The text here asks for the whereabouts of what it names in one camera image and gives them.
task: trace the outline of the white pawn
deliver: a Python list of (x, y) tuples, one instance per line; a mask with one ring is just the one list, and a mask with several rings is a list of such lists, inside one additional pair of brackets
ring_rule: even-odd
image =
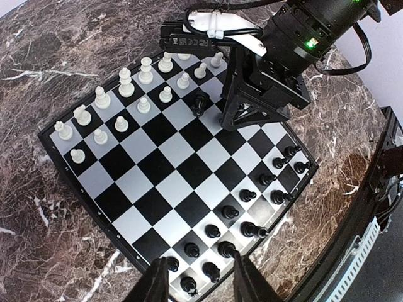
[(81, 126), (86, 126), (91, 122), (91, 114), (86, 111), (86, 105), (81, 105), (73, 111), (74, 118)]
[(95, 129), (95, 131), (94, 131), (94, 141), (98, 145), (104, 145), (108, 141), (108, 134), (106, 134), (106, 132), (102, 131), (101, 129)]
[(210, 64), (214, 68), (219, 68), (221, 66), (223, 56), (224, 54), (222, 52), (216, 53), (214, 58), (211, 59)]
[(98, 86), (95, 89), (95, 106), (99, 109), (106, 109), (111, 104), (111, 97), (105, 93), (105, 90)]
[(128, 128), (128, 121), (124, 117), (118, 116), (115, 123), (115, 129), (119, 132), (125, 132)]
[(164, 52), (164, 57), (162, 60), (158, 62), (159, 71), (167, 74), (174, 68), (174, 64), (172, 63), (172, 54), (168, 52)]
[(201, 63), (200, 67), (195, 69), (195, 77), (198, 79), (202, 79), (206, 76), (206, 68), (207, 64), (206, 63)]
[(124, 98), (132, 96), (134, 93), (134, 85), (132, 84), (131, 75), (132, 73), (126, 67), (122, 68), (122, 70), (119, 72), (119, 94)]
[(151, 105), (149, 103), (149, 100), (147, 98), (141, 98), (139, 103), (137, 104), (137, 110), (140, 113), (146, 114), (150, 111)]
[(166, 86), (163, 91), (159, 93), (159, 100), (163, 103), (169, 103), (172, 100), (172, 89)]
[(62, 121), (57, 121), (55, 130), (59, 133), (62, 140), (69, 140), (73, 136), (73, 129), (69, 125), (65, 125)]
[(176, 84), (180, 89), (186, 89), (189, 87), (189, 74), (185, 72), (177, 81)]
[(141, 72), (139, 73), (139, 81), (143, 85), (148, 85), (152, 82), (154, 75), (151, 72), (151, 58), (144, 57), (141, 59)]
[(70, 151), (70, 156), (73, 162), (81, 164), (86, 159), (86, 154), (80, 149), (73, 149)]

